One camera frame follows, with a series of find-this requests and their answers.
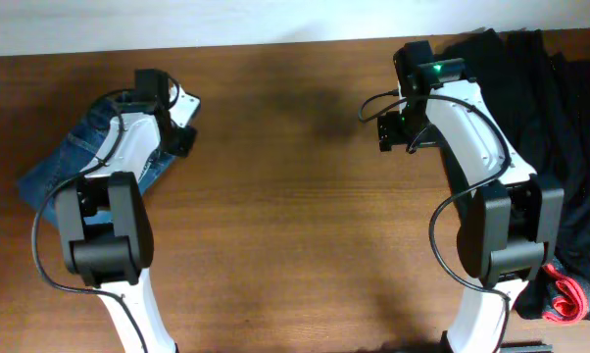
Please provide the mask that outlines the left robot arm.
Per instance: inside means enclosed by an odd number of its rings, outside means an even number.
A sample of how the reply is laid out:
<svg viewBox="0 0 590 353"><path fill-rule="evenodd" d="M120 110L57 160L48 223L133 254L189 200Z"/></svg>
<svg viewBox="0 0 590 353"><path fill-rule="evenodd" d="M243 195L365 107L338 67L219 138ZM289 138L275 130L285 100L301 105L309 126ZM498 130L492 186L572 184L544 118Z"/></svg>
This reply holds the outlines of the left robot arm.
<svg viewBox="0 0 590 353"><path fill-rule="evenodd" d="M98 297L127 352L175 352L150 279L155 243L139 187L158 157L185 158L199 97L159 69L134 73L129 90L104 95L112 116L91 161L52 191L67 270Z"/></svg>

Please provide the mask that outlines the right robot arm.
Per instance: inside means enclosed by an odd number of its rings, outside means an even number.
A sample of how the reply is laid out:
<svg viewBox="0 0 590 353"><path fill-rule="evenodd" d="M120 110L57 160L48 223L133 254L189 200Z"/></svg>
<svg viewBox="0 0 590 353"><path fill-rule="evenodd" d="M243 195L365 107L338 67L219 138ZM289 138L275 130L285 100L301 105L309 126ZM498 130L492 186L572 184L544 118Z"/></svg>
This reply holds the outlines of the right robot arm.
<svg viewBox="0 0 590 353"><path fill-rule="evenodd" d="M373 115L379 149L446 148L466 186L433 212L428 239L441 268L464 288L458 313L443 331L443 352L504 352L513 306L554 256L564 191L516 152L462 59L438 61L426 41L405 44L393 56L397 102ZM457 235L466 278L456 274L435 246L436 222L461 199L467 212Z"/></svg>

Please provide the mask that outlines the blue denim jeans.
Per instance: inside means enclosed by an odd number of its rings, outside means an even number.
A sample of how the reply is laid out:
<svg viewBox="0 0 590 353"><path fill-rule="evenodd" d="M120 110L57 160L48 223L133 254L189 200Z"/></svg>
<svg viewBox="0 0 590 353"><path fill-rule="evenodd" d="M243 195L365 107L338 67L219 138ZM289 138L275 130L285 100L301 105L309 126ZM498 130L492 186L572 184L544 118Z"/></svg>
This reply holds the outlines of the blue denim jeans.
<svg viewBox="0 0 590 353"><path fill-rule="evenodd" d="M101 100L89 108L81 121L66 135L58 147L25 173L17 183L19 197L37 211L46 194L60 181L85 167L99 150L108 132L114 113L109 100ZM141 175L138 187L144 194L174 162L175 156L156 151ZM45 208L42 218L58 227L54 200Z"/></svg>

